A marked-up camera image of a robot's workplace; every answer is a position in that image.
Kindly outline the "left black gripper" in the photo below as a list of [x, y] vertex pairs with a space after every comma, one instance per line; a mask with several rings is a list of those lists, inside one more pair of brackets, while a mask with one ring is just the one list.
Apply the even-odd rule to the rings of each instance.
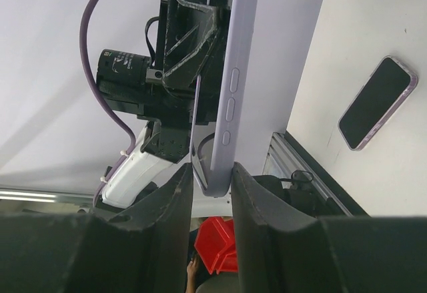
[[154, 69], [174, 97], [194, 99], [196, 122], [217, 118], [231, 0], [161, 0]]

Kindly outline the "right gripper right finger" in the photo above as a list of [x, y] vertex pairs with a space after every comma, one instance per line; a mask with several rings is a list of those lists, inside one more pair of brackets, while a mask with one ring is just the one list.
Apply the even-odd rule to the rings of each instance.
[[313, 218], [239, 163], [231, 191], [242, 292], [426, 291], [425, 218]]

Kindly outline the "lilac silicone phone case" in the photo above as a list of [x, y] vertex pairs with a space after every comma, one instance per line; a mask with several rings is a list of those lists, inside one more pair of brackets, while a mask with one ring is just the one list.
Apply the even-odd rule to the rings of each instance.
[[211, 166], [205, 196], [227, 194], [238, 139], [258, 0], [233, 0]]

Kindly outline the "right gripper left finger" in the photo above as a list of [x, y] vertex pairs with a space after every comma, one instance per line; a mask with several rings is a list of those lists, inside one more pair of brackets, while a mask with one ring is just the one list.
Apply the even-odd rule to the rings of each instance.
[[186, 164], [110, 220], [2, 214], [2, 292], [183, 292], [193, 202]]

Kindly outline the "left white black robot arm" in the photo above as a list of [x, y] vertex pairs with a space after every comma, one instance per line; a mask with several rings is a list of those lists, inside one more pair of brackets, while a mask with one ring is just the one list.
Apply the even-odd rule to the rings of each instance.
[[230, 0], [161, 0], [147, 55], [104, 49], [91, 87], [109, 115], [145, 122], [107, 169], [98, 207], [125, 209], [153, 179], [193, 150], [195, 125], [216, 120], [230, 23]]

